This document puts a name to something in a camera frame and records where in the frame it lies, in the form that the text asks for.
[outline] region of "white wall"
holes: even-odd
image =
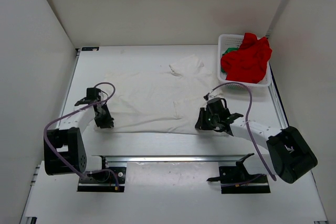
[[[0,0],[0,223],[19,223],[75,54],[46,0]]]
[[[264,36],[280,0],[50,0],[84,45],[217,44],[222,33]]]
[[[336,223],[336,0],[291,0],[273,35],[271,65],[289,123],[317,155],[313,170]]]

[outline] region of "white table surface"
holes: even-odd
[[[103,81],[108,72],[169,71],[170,63],[192,54],[216,74],[217,46],[100,47],[99,51],[81,52],[64,112],[72,111],[86,88]],[[230,90],[225,98],[231,113],[246,113],[247,92]],[[280,127],[269,90],[254,89],[253,100],[250,119]],[[255,152],[250,141],[235,137],[107,134],[89,127],[83,141],[87,155],[245,155]],[[76,175],[47,176],[42,166],[26,216],[37,217],[36,223],[306,224],[326,220],[311,173],[292,185],[281,179],[270,181],[271,193],[265,195],[221,195],[218,184],[205,182],[216,175],[217,163],[129,163],[124,193],[79,193],[76,192]]]

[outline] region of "black bracket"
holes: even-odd
[[[79,178],[77,191],[94,191],[103,193],[123,193],[125,191],[126,167],[111,166],[104,169],[114,171],[119,183],[119,190],[115,188],[115,178],[110,172],[88,174],[86,178]]]
[[[220,166],[219,177],[209,178],[209,182],[220,181],[222,194],[266,194],[270,193],[266,175],[249,174],[243,165],[244,161],[254,155],[247,154],[236,162],[236,166]],[[232,185],[235,183],[244,183],[241,185]]]

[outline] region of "white plastic basket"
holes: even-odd
[[[244,35],[234,35],[234,34],[222,34],[220,35],[218,39],[218,55],[217,55],[217,77],[220,82],[225,83],[225,82],[230,82],[226,80],[226,73],[223,73],[221,71],[221,57],[222,54],[225,53],[225,51],[229,47],[239,47],[240,44],[243,42]],[[267,70],[266,70],[266,75],[265,77],[259,81],[258,83],[248,83],[248,82],[240,82],[242,84],[245,84],[246,86],[250,88],[266,88],[270,86],[272,80],[272,75],[271,75],[271,68],[269,66],[269,62],[267,63]],[[237,88],[239,85],[234,85],[234,84],[229,84],[229,86],[236,86]]]

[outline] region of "white cloth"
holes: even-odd
[[[171,72],[107,74],[104,81],[116,87],[108,102],[114,128],[95,129],[199,134],[194,127],[199,108],[206,104],[203,96],[218,80],[196,56],[183,58],[171,64],[170,69]]]

